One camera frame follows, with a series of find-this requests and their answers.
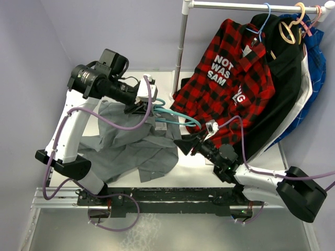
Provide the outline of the teal plastic hanger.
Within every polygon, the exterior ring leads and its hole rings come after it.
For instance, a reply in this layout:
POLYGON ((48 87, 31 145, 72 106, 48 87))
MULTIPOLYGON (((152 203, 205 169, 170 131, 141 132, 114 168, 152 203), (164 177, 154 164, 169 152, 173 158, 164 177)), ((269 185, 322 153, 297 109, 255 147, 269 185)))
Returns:
POLYGON ((173 110, 169 110, 169 109, 165 109, 164 105, 166 104, 166 102, 163 99, 157 98, 156 101, 159 102, 159 104, 153 104, 153 111, 156 113, 168 113, 177 117, 181 117, 183 119, 185 119, 185 122, 181 123, 179 121, 175 122, 175 121, 169 121, 169 120, 162 120, 162 119, 156 119, 156 121, 159 122, 166 122, 166 123, 172 123, 172 124, 177 124, 179 126, 185 126, 185 127, 198 127, 199 129, 202 128, 202 125, 199 121, 197 121, 196 119, 184 115, 182 113, 173 111, 173 110))

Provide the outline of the grey button-up shirt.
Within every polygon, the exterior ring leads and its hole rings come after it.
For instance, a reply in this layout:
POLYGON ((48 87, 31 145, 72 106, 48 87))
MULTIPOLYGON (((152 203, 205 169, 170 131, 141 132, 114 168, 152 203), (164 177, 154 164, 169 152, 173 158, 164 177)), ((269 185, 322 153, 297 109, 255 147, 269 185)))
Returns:
POLYGON ((138 169, 141 182, 163 177, 178 162, 174 140, 181 139, 181 132, 172 123, 166 123, 166 131, 156 131, 157 118, 177 121, 175 116, 161 113, 150 116, 136 130, 124 131, 99 120, 99 134, 82 137, 79 154, 91 161, 93 172, 106 183, 132 169, 138 169))

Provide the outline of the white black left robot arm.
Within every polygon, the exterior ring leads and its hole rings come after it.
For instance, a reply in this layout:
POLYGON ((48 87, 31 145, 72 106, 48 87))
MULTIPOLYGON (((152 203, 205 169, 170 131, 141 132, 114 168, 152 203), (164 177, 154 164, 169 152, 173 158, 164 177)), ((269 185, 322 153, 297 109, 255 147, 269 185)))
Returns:
POLYGON ((74 181, 90 192, 89 198, 96 205, 107 201, 107 184, 91 169, 91 162, 78 154, 79 144, 90 116, 124 131, 140 128, 147 120, 153 101, 157 96, 155 81, 144 74, 137 85, 132 87, 122 82, 128 69, 126 57, 105 49, 98 61, 76 66, 69 78, 65 105, 57 129, 45 149, 36 151, 35 158, 46 164, 43 183, 54 170, 74 181), (132 127, 122 127, 96 114, 94 109, 103 97, 108 97, 126 106, 147 104, 144 118, 132 127))

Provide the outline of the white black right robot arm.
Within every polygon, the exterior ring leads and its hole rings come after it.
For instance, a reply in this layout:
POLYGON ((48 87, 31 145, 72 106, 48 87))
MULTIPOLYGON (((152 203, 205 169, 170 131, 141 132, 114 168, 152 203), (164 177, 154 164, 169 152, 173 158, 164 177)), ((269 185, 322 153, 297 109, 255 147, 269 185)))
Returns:
POLYGON ((312 223, 327 197, 327 192, 298 167, 276 172, 239 164, 233 146, 215 147, 210 140, 204 141, 198 135, 184 135, 180 140, 174 140, 174 144, 184 155, 199 153, 209 160, 221 181, 235 185, 232 196, 237 204, 268 202, 312 223))

